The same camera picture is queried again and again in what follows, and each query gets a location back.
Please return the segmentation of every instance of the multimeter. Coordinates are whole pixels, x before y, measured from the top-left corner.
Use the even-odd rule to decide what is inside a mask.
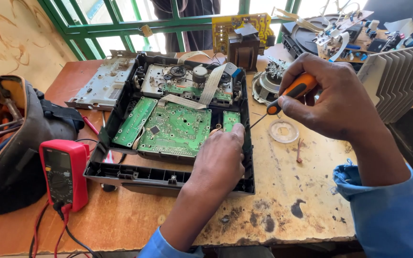
[[[72,140],[49,140],[39,146],[50,205],[71,203],[77,212],[89,201],[83,176],[89,145]]]

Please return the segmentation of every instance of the heat sink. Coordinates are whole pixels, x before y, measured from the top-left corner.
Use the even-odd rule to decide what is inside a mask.
[[[396,122],[413,106],[413,47],[370,55],[358,78],[383,122]]]

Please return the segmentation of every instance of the blue sleeve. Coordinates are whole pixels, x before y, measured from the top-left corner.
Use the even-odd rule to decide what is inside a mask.
[[[334,170],[339,193],[350,202],[356,236],[368,257],[413,257],[413,170],[397,185],[362,186],[350,160]]]
[[[160,227],[154,232],[149,242],[141,250],[138,258],[202,258],[203,252],[198,247],[194,253],[184,253],[173,248],[160,233]]]

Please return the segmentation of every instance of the person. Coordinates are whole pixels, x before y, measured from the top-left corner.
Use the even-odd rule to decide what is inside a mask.
[[[154,5],[154,14],[158,19],[172,19],[172,5],[170,0],[151,0]],[[177,0],[180,17],[215,15],[221,13],[220,0]],[[165,50],[180,52],[176,33],[165,35]],[[183,32],[186,52],[213,49],[212,30],[197,30]]]
[[[340,165],[333,178],[339,193],[350,202],[365,254],[413,257],[413,171],[364,86],[349,63],[304,53],[284,73],[279,93],[303,72],[312,74],[323,90],[316,103],[313,96],[318,89],[306,95],[303,102],[308,105],[286,96],[279,97],[278,103],[285,115],[307,128],[351,143],[358,166]],[[244,132],[243,125],[236,124],[232,132],[218,131],[205,141],[173,210],[139,257],[203,257],[200,248],[186,251],[244,173]]]

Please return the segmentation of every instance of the red screwdriver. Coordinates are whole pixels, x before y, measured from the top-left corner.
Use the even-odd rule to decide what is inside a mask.
[[[283,92],[282,96],[290,96],[291,98],[298,98],[304,96],[309,91],[313,90],[318,84],[315,77],[308,73],[302,73],[297,77],[294,82]],[[251,127],[260,122],[266,115],[276,115],[280,113],[281,107],[278,105],[278,99],[274,100],[267,106],[267,113],[257,120]]]

